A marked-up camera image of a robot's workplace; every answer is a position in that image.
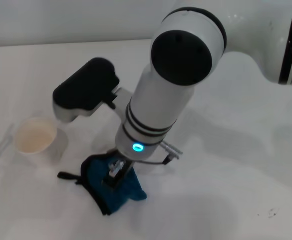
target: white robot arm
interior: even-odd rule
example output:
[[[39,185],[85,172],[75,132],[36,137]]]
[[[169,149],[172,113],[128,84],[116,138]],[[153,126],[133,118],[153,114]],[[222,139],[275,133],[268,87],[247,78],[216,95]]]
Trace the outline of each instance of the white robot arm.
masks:
[[[147,159],[225,52],[250,55],[274,83],[292,85],[292,5],[262,0],[183,0],[162,21],[116,136],[118,150]]]

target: paper cup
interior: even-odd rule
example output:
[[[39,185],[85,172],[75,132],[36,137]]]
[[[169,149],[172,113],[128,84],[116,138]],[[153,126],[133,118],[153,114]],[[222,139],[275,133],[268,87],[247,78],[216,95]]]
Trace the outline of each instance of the paper cup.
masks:
[[[61,150],[57,142],[57,127],[45,117],[33,117],[24,121],[14,136],[16,150],[37,166],[57,163]]]

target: white tabletop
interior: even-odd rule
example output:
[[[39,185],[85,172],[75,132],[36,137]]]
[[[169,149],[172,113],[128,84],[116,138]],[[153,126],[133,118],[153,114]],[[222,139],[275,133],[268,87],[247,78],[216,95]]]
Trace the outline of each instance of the white tabletop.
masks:
[[[111,216],[83,187],[56,177],[78,174],[87,156],[114,146],[120,120],[107,106],[60,125],[69,143],[54,167],[14,152],[17,124],[53,117],[52,91],[91,58],[112,61],[133,91],[149,44],[0,47],[0,240],[292,240],[292,87],[268,82],[243,54],[223,57],[166,137],[182,158],[136,164],[148,198]]]

